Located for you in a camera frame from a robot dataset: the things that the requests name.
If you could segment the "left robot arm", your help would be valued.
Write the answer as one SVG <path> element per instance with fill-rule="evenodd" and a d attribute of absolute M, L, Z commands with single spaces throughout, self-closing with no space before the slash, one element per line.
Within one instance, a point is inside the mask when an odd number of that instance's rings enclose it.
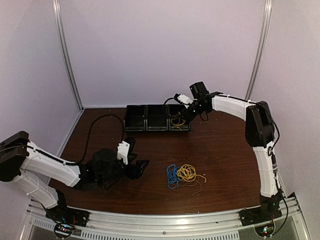
<path fill-rule="evenodd" d="M 64 194 L 35 174 L 78 191 L 109 189 L 122 177 L 139 179 L 149 165 L 149 160 L 137 159 L 133 152 L 135 143 L 134 138 L 128 137 L 118 144 L 116 151 L 103 148 L 87 163 L 71 162 L 38 147 L 29 140 L 27 132 L 20 131 L 0 143 L 0 180 L 17 184 L 61 222 L 67 222 L 72 218 L 72 211 Z"/>

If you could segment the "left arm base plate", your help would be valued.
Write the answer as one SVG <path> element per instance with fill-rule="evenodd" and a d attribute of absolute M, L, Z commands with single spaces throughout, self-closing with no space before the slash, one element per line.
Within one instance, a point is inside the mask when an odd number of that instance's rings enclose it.
<path fill-rule="evenodd" d="M 85 210 L 67 207 L 66 209 L 44 209 L 45 217 L 51 219 L 55 223 L 67 224 L 72 227 L 86 227 L 90 213 Z"/>

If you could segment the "aluminium right corner post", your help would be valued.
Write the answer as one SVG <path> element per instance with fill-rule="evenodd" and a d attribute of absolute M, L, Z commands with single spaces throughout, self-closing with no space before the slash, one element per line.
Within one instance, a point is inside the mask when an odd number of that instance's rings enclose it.
<path fill-rule="evenodd" d="M 253 67 L 252 67 L 248 87 L 247 87 L 245 98 L 244 98 L 246 101 L 251 99 L 254 86 L 259 75 L 259 70 L 260 70 L 264 50 L 265 50 L 267 39 L 268 39 L 271 18 L 272 18 L 272 10 L 273 10 L 273 1 L 265 0 L 264 7 L 263 7 L 263 14 L 261 18 L 261 27 L 260 27 L 256 54 L 253 61 Z"/>

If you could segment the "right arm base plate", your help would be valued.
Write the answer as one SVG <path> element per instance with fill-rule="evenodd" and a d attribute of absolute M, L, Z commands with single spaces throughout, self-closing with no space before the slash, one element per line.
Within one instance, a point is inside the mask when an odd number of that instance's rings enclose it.
<path fill-rule="evenodd" d="M 244 208 L 240 210 L 238 214 L 243 227 L 270 222 L 271 220 L 283 215 L 278 205 L 269 211 L 266 204 L 254 208 Z"/>

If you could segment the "aluminium corner post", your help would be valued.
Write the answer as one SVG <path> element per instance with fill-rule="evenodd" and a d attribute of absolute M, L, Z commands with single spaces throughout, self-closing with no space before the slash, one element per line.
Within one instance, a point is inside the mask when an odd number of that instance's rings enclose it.
<path fill-rule="evenodd" d="M 265 50 L 267 39 L 268 39 L 271 18 L 272 18 L 272 10 L 273 10 L 273 1 L 265 0 L 264 7 L 263 7 L 263 14 L 261 18 L 261 27 L 260 27 L 256 54 L 253 61 L 253 67 L 252 67 L 248 87 L 247 87 L 245 98 L 244 98 L 246 101 L 251 99 L 254 86 L 259 75 L 259 70 L 260 70 L 264 50 Z"/>
<path fill-rule="evenodd" d="M 83 111 L 84 107 L 83 107 L 80 93 L 76 84 L 74 71 L 72 68 L 72 63 L 71 63 L 71 59 L 68 51 L 68 45 L 67 45 L 66 35 L 64 31 L 63 18 L 62 18 L 62 12 L 61 12 L 61 3 L 59 0 L 53 0 L 52 6 L 53 6 L 53 14 L 54 14 L 55 23 L 56 23 L 59 44 L 60 44 L 61 53 L 62 53 L 62 59 L 64 62 L 70 88 L 71 88 L 78 110 Z"/>

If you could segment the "black three-compartment bin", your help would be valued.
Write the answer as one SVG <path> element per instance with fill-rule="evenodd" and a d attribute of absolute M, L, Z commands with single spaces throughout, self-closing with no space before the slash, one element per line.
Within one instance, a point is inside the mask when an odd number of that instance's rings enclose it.
<path fill-rule="evenodd" d="M 180 104 L 127 105 L 123 118 L 126 132 L 189 132 L 191 123 L 181 117 Z"/>

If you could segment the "aluminium front rail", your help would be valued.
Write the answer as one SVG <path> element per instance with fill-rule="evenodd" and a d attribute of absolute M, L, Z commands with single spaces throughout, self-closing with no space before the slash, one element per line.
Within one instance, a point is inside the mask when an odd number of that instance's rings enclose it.
<path fill-rule="evenodd" d="M 90 210 L 85 227 L 71 240 L 260 240 L 258 231 L 274 224 L 273 240 L 309 240 L 310 234 L 295 197 L 280 203 L 282 216 L 243 225 L 239 209 L 180 215 L 121 214 Z"/>

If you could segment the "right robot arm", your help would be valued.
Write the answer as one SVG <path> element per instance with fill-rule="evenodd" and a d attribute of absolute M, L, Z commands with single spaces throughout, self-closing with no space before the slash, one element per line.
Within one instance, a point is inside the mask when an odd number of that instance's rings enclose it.
<path fill-rule="evenodd" d="M 244 100 L 219 91 L 209 92 L 202 81 L 192 84 L 189 88 L 192 98 L 184 94 L 176 94 L 174 97 L 183 105 L 183 119 L 191 122 L 197 116 L 216 111 L 245 122 L 245 140 L 254 151 L 260 177 L 260 206 L 256 210 L 256 216 L 261 221 L 268 220 L 278 211 L 282 200 L 275 155 L 280 132 L 268 103 Z"/>

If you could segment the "aluminium left corner post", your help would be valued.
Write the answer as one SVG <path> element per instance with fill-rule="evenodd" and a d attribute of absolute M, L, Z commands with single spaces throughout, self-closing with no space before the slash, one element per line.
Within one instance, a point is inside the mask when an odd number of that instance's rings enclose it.
<path fill-rule="evenodd" d="M 83 107 L 80 93 L 76 84 L 74 71 L 72 68 L 72 63 L 71 63 L 71 59 L 68 51 L 68 45 L 67 45 L 66 35 L 64 31 L 63 18 L 62 18 L 62 12 L 61 12 L 61 3 L 59 0 L 53 0 L 52 6 L 53 6 L 53 14 L 54 14 L 55 23 L 56 23 L 59 44 L 60 44 L 61 53 L 62 53 L 62 59 L 64 62 L 70 88 L 71 88 L 78 110 L 83 111 L 84 107 Z"/>

